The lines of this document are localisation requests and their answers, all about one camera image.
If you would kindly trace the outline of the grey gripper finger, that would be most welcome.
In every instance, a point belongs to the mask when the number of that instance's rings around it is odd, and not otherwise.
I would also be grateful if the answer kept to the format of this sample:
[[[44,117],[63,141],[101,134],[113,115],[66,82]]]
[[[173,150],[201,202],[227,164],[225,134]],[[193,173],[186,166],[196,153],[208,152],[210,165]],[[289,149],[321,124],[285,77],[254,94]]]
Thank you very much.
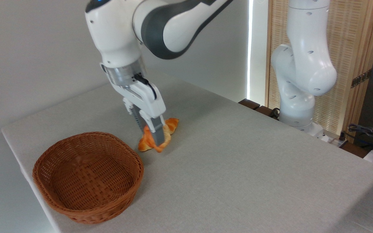
[[[160,146],[165,141],[164,136],[164,118],[163,115],[159,115],[156,118],[151,117],[145,111],[139,111],[139,126],[140,129],[143,131],[145,126],[149,127],[151,135],[154,139],[154,144],[156,146]]]
[[[144,128],[147,125],[144,118],[142,118],[140,114],[140,108],[134,105],[132,102],[129,101],[127,98],[123,98],[123,103],[126,107],[126,110],[129,112],[130,115],[132,115],[135,118],[136,123],[138,124],[141,133],[144,133]]]

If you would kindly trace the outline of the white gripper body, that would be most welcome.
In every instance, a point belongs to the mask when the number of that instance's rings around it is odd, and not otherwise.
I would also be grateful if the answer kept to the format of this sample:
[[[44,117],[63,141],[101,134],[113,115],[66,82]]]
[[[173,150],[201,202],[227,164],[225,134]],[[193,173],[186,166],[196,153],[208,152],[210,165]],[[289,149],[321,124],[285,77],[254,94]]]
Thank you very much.
[[[153,118],[166,111],[159,90],[146,79],[114,79],[114,89]]]

